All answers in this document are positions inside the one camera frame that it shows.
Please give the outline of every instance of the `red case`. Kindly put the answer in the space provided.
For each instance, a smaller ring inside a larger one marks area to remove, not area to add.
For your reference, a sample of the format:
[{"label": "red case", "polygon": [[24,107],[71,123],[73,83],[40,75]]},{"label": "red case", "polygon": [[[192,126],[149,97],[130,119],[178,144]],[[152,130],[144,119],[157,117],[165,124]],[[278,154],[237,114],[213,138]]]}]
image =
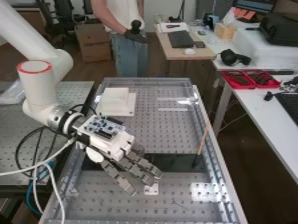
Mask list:
[{"label": "red case", "polygon": [[[265,77],[265,78],[271,78],[271,80],[269,80],[266,82],[266,84],[259,84],[255,82],[255,80],[250,77],[250,73],[257,73],[259,74],[261,77]],[[267,89],[267,88],[279,88],[281,86],[281,82],[278,82],[273,76],[266,72],[266,71],[262,71],[262,70],[245,70],[245,74],[246,76],[249,77],[249,79],[253,80],[253,82],[255,83],[255,87],[259,88],[259,89]]]},{"label": "red case", "polygon": [[[238,70],[226,70],[221,72],[222,77],[234,89],[255,89],[255,82],[247,77],[246,73]],[[239,83],[234,77],[242,77],[247,84]]]}]

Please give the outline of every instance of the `keyboard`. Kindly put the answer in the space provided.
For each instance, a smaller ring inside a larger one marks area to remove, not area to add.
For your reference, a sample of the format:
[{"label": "keyboard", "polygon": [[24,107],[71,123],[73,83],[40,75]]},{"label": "keyboard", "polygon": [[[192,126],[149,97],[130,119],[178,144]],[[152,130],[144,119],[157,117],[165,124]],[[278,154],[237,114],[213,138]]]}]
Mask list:
[{"label": "keyboard", "polygon": [[275,97],[298,125],[298,94],[278,93]]},{"label": "keyboard", "polygon": [[172,32],[168,35],[173,48],[192,48],[194,46],[194,41],[188,31]]}]

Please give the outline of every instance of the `white table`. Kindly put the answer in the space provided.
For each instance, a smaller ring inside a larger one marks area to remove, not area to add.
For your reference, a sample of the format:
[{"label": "white table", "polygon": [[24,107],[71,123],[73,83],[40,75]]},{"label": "white table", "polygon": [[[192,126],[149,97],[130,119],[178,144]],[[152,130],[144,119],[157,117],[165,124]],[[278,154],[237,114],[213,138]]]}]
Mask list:
[{"label": "white table", "polygon": [[[198,30],[202,30],[202,27],[190,27],[192,31],[196,33],[196,35],[200,37],[200,39],[204,41],[205,45],[212,49],[214,54],[220,54],[224,50],[231,49],[237,54],[243,54],[245,52],[241,52],[241,50],[237,49],[237,47],[233,44],[233,40],[222,40],[217,37],[213,31],[204,30],[206,32],[206,35],[200,35]],[[261,69],[261,70],[289,70],[289,68],[281,68],[281,64],[277,63],[275,67],[274,65],[257,65],[254,61],[251,61],[250,65],[243,65],[238,63],[235,66],[227,66],[222,63],[221,56],[217,55],[216,59],[213,60],[214,67],[218,71],[222,70],[230,70],[230,69]]]},{"label": "white table", "polygon": [[[274,76],[278,81],[287,81],[290,76]],[[271,149],[283,163],[293,179],[298,183],[298,126],[274,97],[269,102],[263,100],[267,91],[281,92],[279,89],[237,90],[225,82],[224,93],[217,110],[213,130],[220,132],[231,93],[242,104],[247,115],[254,121]]]},{"label": "white table", "polygon": [[[198,35],[200,27],[192,27],[193,32]],[[206,31],[205,36],[200,36],[206,46],[216,54],[226,49],[231,49],[235,53],[242,53],[233,44],[231,40],[221,40],[212,31]],[[277,67],[257,66],[254,62],[249,66],[238,64],[234,67],[224,65],[220,55],[213,60],[217,71],[230,69],[261,69],[261,70],[283,70],[277,64]],[[287,81],[294,78],[289,76],[274,76],[279,81]],[[213,123],[213,130],[218,135],[225,112],[230,100],[231,93],[235,95],[239,103],[242,104],[251,120],[255,123],[271,149],[274,150],[281,162],[283,163],[293,179],[298,183],[298,126],[290,118],[287,112],[281,106],[275,97],[270,102],[263,100],[267,91],[273,93],[281,92],[278,89],[254,89],[254,90],[235,90],[230,85],[224,82],[224,92],[217,109],[216,120]]]}]

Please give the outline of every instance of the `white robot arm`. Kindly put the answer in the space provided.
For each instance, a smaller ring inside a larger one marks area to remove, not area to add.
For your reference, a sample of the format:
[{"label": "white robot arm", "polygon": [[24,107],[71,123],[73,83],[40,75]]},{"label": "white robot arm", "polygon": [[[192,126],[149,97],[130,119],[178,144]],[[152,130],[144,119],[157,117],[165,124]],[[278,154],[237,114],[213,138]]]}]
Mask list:
[{"label": "white robot arm", "polygon": [[112,162],[130,172],[145,185],[161,178],[158,168],[138,156],[134,137],[125,132],[122,123],[113,118],[86,118],[64,108],[56,98],[55,87],[73,66],[71,55],[52,47],[11,5],[0,0],[0,35],[29,59],[17,66],[27,100],[24,113],[52,130],[77,135],[90,160],[101,164],[120,187],[133,195],[136,190]]}]

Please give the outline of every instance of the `metal table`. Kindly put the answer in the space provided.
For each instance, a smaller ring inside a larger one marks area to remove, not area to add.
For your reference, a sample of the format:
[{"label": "metal table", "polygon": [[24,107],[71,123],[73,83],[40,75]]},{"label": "metal table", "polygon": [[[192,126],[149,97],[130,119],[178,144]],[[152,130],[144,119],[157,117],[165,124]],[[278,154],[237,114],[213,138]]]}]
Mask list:
[{"label": "metal table", "polygon": [[[106,87],[129,87],[137,93],[134,116],[117,119],[146,153],[194,155],[208,115],[189,79],[106,78],[94,107]],[[84,169],[84,159],[84,152],[73,149],[59,181],[65,223],[247,223],[212,130],[202,153],[204,171],[165,172],[158,195],[145,195],[144,186],[124,173],[137,189],[129,196],[105,172]],[[56,224],[60,219],[52,195],[40,223]]]},{"label": "metal table", "polygon": [[[0,89],[5,89],[9,83],[1,82]],[[57,84],[57,98],[63,105],[72,107],[84,104],[93,87],[93,82],[61,82]],[[0,172],[17,170],[15,162],[15,150],[23,137],[41,124],[29,118],[21,110],[23,104],[0,106]],[[37,157],[44,158],[52,142],[53,133],[45,132],[40,142]],[[20,151],[20,163],[23,167],[32,165],[36,138],[28,140]],[[65,143],[65,138],[59,137],[53,151]],[[0,177],[1,190],[11,186],[28,186],[28,177],[23,174]]]}]

